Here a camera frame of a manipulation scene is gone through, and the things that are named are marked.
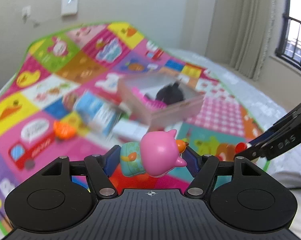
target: window frame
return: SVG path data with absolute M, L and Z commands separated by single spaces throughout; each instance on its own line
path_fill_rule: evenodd
M 290 21 L 295 21 L 301 24 L 301 21 L 295 18 L 292 18 L 289 16 L 289 11 L 290 11 L 290 0 L 286 0 L 285 3 L 285 11 L 283 13 L 283 25 L 282 25 L 282 32 L 280 35 L 280 40 L 279 40 L 279 45 L 275 50 L 275 55 L 279 57 L 280 59 L 288 62 L 292 66 L 298 68 L 301 70 L 300 67 L 300 62 L 295 60 L 292 57 L 289 57 L 285 55 L 285 50 L 286 50 L 286 45 L 287 45 L 287 39 L 288 39 L 288 33 L 289 33 L 289 28 L 290 28 Z

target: play mat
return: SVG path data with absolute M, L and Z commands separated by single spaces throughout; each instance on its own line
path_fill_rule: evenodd
M 8 193 L 58 156 L 83 160 L 122 144 L 115 137 L 104 139 L 92 133 L 76 112 L 64 107 L 63 97 L 89 90 L 125 109 L 117 93 L 118 79 L 149 71 L 173 75 L 204 94 L 197 116 L 159 128 L 177 129 L 177 138 L 189 142 L 198 154 L 219 155 L 229 161 L 234 153 L 227 151 L 228 144 L 248 142 L 262 133 L 211 70 L 170 55 L 128 23 L 82 25 L 54 33 L 30 45 L 16 78 L 0 97 L 0 220 L 4 221 Z M 54 120 L 74 126 L 77 136 L 57 140 Z M 127 178 L 120 166 L 110 178 L 119 192 L 123 188 L 185 190 L 192 179 L 186 168 L 175 168 L 160 178 L 147 174 Z M 73 181 L 86 187 L 85 178 Z

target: blue and white package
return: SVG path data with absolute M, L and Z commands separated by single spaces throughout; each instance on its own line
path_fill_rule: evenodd
M 121 115 L 111 104 L 98 98 L 90 91 L 85 91 L 76 100 L 73 110 L 81 116 L 88 127 L 105 136 L 109 135 Z

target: window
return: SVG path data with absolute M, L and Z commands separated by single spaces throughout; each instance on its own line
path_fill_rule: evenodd
M 276 55 L 300 68 L 301 61 L 301 0 L 286 0 L 283 29 Z

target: window sill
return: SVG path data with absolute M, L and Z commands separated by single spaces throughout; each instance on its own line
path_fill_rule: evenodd
M 290 70 L 292 70 L 293 72 L 295 72 L 297 75 L 301 77 L 301 70 L 299 70 L 298 68 L 292 66 L 287 61 L 284 61 L 283 59 L 277 57 L 276 55 L 270 55 L 270 57 L 276 60 L 277 62 L 283 64 L 285 67 L 289 68 Z

